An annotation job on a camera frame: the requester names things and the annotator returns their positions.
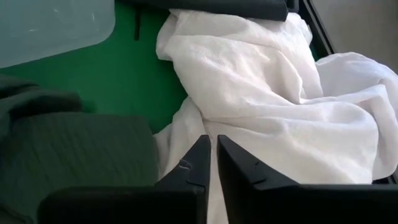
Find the white fabric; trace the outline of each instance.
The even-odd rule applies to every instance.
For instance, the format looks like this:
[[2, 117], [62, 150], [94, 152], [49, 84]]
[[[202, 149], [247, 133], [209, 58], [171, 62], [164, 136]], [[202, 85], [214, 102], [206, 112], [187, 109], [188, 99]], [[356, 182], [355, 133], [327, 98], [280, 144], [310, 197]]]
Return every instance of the white fabric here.
[[189, 97], [156, 134], [161, 176], [201, 134], [212, 140], [208, 223], [227, 223], [216, 137], [225, 134], [300, 183], [368, 184], [398, 163], [398, 77], [362, 55], [314, 62], [311, 33], [287, 21], [172, 11], [157, 54]]

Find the frosted plastic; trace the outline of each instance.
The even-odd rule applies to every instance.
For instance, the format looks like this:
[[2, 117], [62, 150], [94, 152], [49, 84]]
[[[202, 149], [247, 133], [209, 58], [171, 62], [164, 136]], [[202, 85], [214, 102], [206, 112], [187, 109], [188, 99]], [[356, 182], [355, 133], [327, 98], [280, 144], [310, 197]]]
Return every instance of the frosted plastic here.
[[114, 0], [0, 0], [0, 68], [104, 41]]

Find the white cloth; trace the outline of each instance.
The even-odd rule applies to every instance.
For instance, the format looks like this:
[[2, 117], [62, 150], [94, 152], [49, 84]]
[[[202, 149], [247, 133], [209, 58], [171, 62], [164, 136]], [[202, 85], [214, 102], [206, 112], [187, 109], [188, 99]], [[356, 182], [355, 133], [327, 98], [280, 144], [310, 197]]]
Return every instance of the white cloth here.
[[212, 139], [208, 223], [227, 223], [216, 137], [225, 134], [291, 179], [368, 184], [398, 163], [398, 77], [362, 55], [314, 62], [297, 14], [286, 22], [172, 11], [157, 55], [189, 97], [156, 134], [161, 176], [201, 134]]

